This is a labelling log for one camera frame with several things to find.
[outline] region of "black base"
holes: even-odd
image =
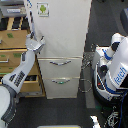
[[[119,100],[112,99],[111,101],[108,101],[99,94],[99,92],[97,91],[96,86],[95,86],[95,79],[94,79],[93,74],[92,74],[92,87],[93,87],[93,94],[94,94],[95,98],[103,106],[108,106],[108,107],[117,106],[120,102]]]

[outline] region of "cable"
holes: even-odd
[[[104,128],[106,128],[106,125],[108,124],[109,127],[114,128],[114,126],[118,123],[118,112],[115,112],[114,109],[116,107],[113,106],[113,112],[111,113],[111,115],[107,118],[105,124],[104,124]]]
[[[120,125],[121,125],[121,119],[122,119],[122,106],[123,106],[123,101],[124,101],[124,98],[125,98],[127,92],[128,92],[128,89],[125,91],[124,96],[123,96],[123,99],[122,99],[122,102],[121,102],[121,114],[120,114],[120,122],[119,122],[119,126],[118,126],[118,128],[120,128]]]
[[[92,89],[92,83],[91,83],[89,80],[86,80],[86,79],[80,79],[80,80],[84,80],[84,81],[89,82],[91,86],[90,86],[90,88],[89,88],[87,91],[83,91],[83,90],[80,88],[80,86],[79,86],[79,90],[80,90],[82,93],[87,93],[87,92],[89,92],[89,91]]]

